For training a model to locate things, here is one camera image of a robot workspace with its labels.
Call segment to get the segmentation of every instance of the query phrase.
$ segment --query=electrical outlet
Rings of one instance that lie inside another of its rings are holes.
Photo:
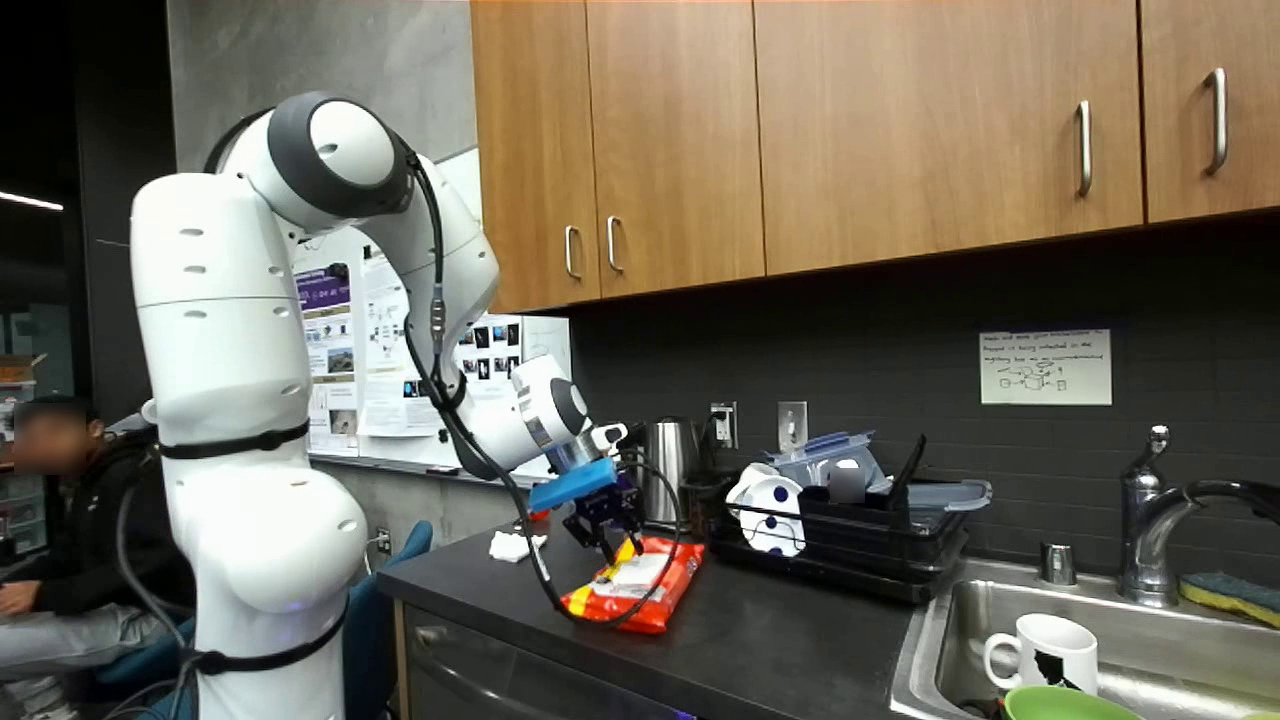
[[[735,399],[714,399],[714,440],[722,440],[723,449],[742,444]]]
[[[801,454],[807,444],[807,399],[779,399],[775,405],[775,449]]]

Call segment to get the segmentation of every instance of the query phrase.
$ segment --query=ceiling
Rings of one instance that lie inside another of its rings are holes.
[[[0,194],[71,202],[78,189],[78,79],[71,0],[24,4],[0,23]],[[62,266],[50,249],[53,214],[0,202],[0,260]]]

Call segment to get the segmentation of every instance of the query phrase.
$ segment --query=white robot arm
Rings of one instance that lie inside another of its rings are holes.
[[[132,206],[132,285],[174,534],[198,573],[206,720],[339,720],[343,589],[368,543],[359,506],[310,466],[310,359],[287,246],[359,223],[413,301],[407,346],[475,478],[572,444],[582,392],[540,364],[508,416],[474,414],[452,364],[487,309],[480,223],[387,124],[335,95],[249,121],[214,171],[159,178]],[[594,472],[562,506],[609,483]]]

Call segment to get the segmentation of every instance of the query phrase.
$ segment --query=sponge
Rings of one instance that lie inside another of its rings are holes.
[[[1229,573],[1183,576],[1183,600],[1280,628],[1280,589],[1264,589]]]

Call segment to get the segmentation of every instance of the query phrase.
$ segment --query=black backsplash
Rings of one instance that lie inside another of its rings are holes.
[[[1118,408],[981,408],[976,331],[1005,326],[1111,327]],[[926,431],[926,478],[996,483],[971,534],[994,558],[1072,542],[1083,568],[1118,573],[1120,472],[1157,422],[1171,483],[1280,483],[1280,218],[630,301],[576,311],[572,348],[603,422],[735,399],[744,444],[775,449],[775,399],[807,399],[813,435],[872,430],[891,454]],[[1190,573],[1280,589],[1277,548],[1280,527],[1231,502],[1177,534]]]

